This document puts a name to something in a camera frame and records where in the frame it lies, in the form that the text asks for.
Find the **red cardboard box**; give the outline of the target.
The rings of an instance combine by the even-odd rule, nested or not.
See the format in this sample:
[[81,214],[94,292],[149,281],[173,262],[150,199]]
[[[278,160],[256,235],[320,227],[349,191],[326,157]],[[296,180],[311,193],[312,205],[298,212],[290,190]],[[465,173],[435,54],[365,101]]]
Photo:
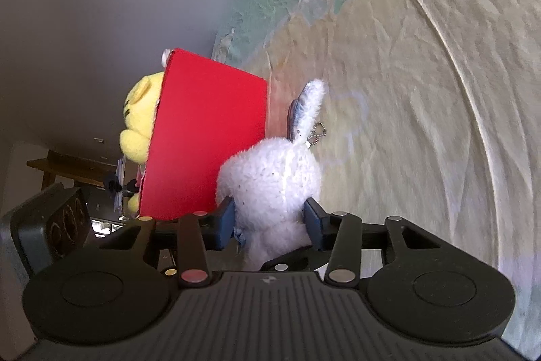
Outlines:
[[223,163],[265,136],[268,83],[174,49],[164,72],[139,213],[170,221],[210,213]]

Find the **green cartoon bed sheet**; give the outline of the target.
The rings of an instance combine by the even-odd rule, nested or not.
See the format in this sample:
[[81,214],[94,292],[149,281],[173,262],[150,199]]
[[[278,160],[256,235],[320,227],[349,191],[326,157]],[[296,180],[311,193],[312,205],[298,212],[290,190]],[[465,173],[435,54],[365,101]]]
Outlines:
[[514,284],[507,341],[540,351],[540,0],[236,0],[214,58],[269,82],[283,136],[325,80],[320,202],[403,216]]

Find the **yellow tiger plush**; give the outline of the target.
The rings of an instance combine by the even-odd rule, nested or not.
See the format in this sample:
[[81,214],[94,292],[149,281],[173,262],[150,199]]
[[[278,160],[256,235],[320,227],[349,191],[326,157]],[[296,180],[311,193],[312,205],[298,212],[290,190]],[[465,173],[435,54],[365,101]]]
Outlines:
[[138,165],[138,192],[127,202],[127,209],[133,215],[137,215],[139,211],[141,185],[148,162],[163,77],[163,71],[142,77],[127,94],[123,108],[126,128],[119,135],[120,149],[127,159]]

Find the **wooden table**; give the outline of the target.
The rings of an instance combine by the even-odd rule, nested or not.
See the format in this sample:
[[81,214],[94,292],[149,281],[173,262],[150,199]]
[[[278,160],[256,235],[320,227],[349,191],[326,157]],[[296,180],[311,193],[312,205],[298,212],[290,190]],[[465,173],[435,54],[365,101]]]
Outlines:
[[42,172],[41,189],[51,186],[57,177],[103,188],[103,182],[116,172],[116,166],[86,158],[77,158],[49,150],[46,158],[32,159],[27,166]]

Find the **white plush bunny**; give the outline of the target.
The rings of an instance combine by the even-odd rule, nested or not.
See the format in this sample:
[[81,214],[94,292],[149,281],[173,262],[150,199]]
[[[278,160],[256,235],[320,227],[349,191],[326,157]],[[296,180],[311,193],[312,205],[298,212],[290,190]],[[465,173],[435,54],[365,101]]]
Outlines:
[[228,158],[218,172],[215,201],[230,197],[234,202],[245,271],[311,243],[304,203],[319,197],[322,172],[308,138],[325,95],[324,81],[306,83],[291,103],[288,136],[259,141]]

